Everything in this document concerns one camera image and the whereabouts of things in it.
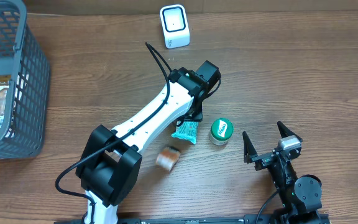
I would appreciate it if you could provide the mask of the green lid jar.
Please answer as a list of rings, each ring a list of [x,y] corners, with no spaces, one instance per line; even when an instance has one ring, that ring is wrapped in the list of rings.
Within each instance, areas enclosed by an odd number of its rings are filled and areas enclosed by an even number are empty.
[[[226,118],[219,118],[211,125],[209,140],[217,146],[223,146],[228,143],[233,132],[234,126],[231,121]]]

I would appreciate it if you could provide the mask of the teal tissue packet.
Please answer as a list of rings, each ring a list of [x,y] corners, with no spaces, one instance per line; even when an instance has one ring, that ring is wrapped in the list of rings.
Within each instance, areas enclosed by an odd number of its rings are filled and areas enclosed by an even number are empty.
[[[198,123],[194,121],[184,121],[180,126],[176,127],[175,132],[172,134],[173,138],[186,140],[192,144],[196,144],[198,131]]]

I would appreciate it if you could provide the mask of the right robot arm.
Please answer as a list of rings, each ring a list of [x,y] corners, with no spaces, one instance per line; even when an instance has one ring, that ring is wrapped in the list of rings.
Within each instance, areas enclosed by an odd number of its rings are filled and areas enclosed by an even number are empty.
[[[322,208],[322,182],[315,175],[298,177],[291,161],[301,155],[303,139],[288,129],[281,121],[277,122],[281,139],[270,153],[259,155],[247,133],[242,133],[244,141],[244,162],[255,164],[255,170],[267,169],[276,191],[261,206],[258,214],[246,215],[246,222],[254,223],[329,223],[329,215],[320,214]],[[266,206],[275,196],[279,196],[283,207],[270,215],[262,215]]]

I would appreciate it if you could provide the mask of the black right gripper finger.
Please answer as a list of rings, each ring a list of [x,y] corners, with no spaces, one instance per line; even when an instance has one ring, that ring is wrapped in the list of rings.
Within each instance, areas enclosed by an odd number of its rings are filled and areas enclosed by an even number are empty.
[[[257,151],[245,131],[242,132],[242,137],[244,142],[244,162],[249,164],[257,157]]]
[[[303,142],[303,139],[299,137],[299,135],[295,134],[293,131],[287,128],[281,121],[277,122],[277,126],[282,138],[295,136],[299,140],[299,142]]]

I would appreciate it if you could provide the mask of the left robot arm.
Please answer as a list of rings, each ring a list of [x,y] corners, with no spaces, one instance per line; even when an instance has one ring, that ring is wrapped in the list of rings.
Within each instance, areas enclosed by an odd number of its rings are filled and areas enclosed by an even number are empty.
[[[82,223],[117,223],[117,206],[137,181],[143,151],[172,122],[202,120],[202,102],[221,79],[219,68],[205,61],[197,71],[174,69],[162,91],[136,115],[91,133],[76,168],[88,196]]]

